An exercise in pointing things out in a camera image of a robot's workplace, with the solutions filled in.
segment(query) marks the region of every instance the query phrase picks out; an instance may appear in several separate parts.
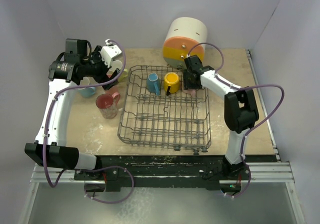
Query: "dish rack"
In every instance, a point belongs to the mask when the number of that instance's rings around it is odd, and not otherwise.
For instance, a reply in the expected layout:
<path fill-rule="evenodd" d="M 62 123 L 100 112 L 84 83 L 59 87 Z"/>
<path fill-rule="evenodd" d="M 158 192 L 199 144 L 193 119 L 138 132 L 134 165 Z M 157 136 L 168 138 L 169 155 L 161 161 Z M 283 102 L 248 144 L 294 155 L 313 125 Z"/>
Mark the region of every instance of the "dish rack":
<path fill-rule="evenodd" d="M 207 152 L 211 145 L 209 95 L 207 89 L 196 91 L 195 97 L 181 88 L 166 96 L 164 77 L 175 72 L 182 83 L 182 71 L 172 67 L 134 66 L 130 68 L 121 113 L 118 137 L 137 146 L 182 148 Z M 147 90 L 147 77 L 156 73 L 161 80 L 160 95 Z"/>

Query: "blue mug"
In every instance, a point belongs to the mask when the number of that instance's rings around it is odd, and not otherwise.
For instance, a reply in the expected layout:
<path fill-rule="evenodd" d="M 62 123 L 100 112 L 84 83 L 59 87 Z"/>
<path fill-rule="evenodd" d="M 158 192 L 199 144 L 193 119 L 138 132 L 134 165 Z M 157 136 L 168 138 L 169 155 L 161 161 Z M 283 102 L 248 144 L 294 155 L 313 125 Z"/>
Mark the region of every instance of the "blue mug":
<path fill-rule="evenodd" d="M 89 85 L 90 79 L 88 77 L 84 77 L 83 80 L 80 81 L 80 85 Z M 80 88 L 78 92 L 85 98 L 88 98 L 96 93 L 95 87 L 87 87 L 87 88 Z"/>
<path fill-rule="evenodd" d="M 148 75 L 146 79 L 146 88 L 149 90 L 150 93 L 155 93 L 156 95 L 160 95 L 160 86 L 161 82 L 156 73 L 151 73 Z"/>

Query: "blue mug handle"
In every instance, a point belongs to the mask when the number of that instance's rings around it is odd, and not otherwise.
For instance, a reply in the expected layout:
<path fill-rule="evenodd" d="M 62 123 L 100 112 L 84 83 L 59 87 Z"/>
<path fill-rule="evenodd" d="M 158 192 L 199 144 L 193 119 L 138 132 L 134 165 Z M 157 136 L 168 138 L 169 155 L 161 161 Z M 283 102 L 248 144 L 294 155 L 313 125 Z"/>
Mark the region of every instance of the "blue mug handle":
<path fill-rule="evenodd" d="M 95 87 L 89 87 L 91 95 L 94 95 L 96 93 Z"/>
<path fill-rule="evenodd" d="M 157 84 L 157 82 L 154 82 L 154 88 L 155 88 L 155 94 L 156 95 L 160 95 L 160 91 L 159 91 L 159 87 L 158 87 L 158 84 Z"/>

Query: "white wall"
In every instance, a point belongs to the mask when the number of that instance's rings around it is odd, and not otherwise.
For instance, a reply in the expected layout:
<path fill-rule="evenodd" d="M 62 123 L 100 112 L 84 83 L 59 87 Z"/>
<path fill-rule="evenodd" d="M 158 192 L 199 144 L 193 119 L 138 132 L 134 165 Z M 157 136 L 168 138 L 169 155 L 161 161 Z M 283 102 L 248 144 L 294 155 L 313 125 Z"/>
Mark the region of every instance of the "white wall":
<path fill-rule="evenodd" d="M 39 130 L 48 67 L 64 37 L 46 0 L 0 0 L 0 216 L 17 223 L 34 162 L 24 153 Z"/>
<path fill-rule="evenodd" d="M 162 47 L 171 22 L 194 17 L 220 47 L 252 48 L 279 0 L 48 0 L 69 38 L 125 47 Z"/>
<path fill-rule="evenodd" d="M 320 0 L 281 0 L 253 49 L 260 83 L 285 89 L 272 118 L 281 159 L 290 160 L 308 223 L 319 223 L 320 194 Z M 277 90 L 263 90 L 268 111 Z"/>

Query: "wooden table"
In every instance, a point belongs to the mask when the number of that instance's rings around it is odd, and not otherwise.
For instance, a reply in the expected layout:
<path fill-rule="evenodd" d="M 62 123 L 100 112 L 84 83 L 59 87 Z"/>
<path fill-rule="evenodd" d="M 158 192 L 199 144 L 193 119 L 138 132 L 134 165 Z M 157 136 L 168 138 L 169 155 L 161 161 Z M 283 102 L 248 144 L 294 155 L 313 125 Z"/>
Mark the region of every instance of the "wooden table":
<path fill-rule="evenodd" d="M 162 57 L 161 49 L 126 49 L 125 52 L 127 69 L 135 65 L 167 65 Z M 245 49 L 223 49 L 222 52 L 225 57 L 225 64 L 219 73 L 237 85 L 254 85 L 255 81 Z M 206 50 L 204 59 L 204 66 L 211 65 L 217 68 L 221 64 L 219 53 L 213 49 Z M 79 93 L 76 93 L 68 121 L 67 146 L 77 147 L 81 152 L 99 155 L 193 154 L 191 150 L 176 152 L 173 149 L 132 147 L 130 144 L 121 142 L 117 137 L 117 130 L 120 111 L 124 106 L 126 82 L 119 83 L 118 87 L 122 97 L 118 103 L 119 113 L 112 120 L 104 119 L 95 104 L 97 96 L 104 93 L 102 87 L 98 87 L 96 93 L 90 98 L 83 98 Z M 260 114 L 259 121 L 261 121 L 265 115 L 257 91 L 255 90 L 254 93 Z M 229 129 L 224 123 L 224 103 L 212 92 L 209 93 L 209 96 L 212 145 L 208 149 L 208 153 L 200 154 L 222 155 L 226 153 L 229 137 Z M 267 123 L 264 123 L 249 135 L 246 148 L 246 154 L 274 154 Z"/>

